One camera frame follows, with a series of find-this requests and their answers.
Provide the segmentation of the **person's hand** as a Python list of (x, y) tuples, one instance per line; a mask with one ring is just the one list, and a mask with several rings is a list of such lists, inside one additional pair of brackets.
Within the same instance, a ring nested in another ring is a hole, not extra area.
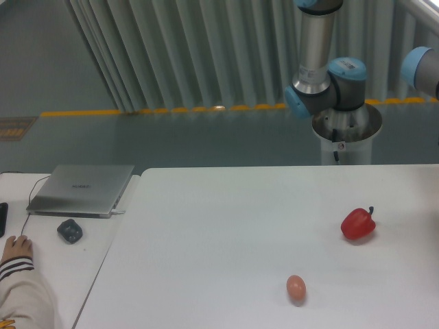
[(33, 259), (32, 240), (25, 235), (10, 236), (5, 242), (1, 263), (12, 260), (13, 258), (30, 258)]

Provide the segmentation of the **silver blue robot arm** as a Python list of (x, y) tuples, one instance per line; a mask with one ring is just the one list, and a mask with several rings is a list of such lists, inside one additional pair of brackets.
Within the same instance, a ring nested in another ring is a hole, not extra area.
[(284, 98), (300, 118), (363, 106), (368, 96), (438, 98), (436, 1), (296, 1), (298, 66)]

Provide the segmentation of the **cream striped sleeve forearm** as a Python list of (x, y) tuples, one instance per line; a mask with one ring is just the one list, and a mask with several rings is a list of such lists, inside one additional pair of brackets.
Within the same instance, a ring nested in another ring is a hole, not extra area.
[(55, 327), (51, 297), (29, 256), (1, 263), (1, 327)]

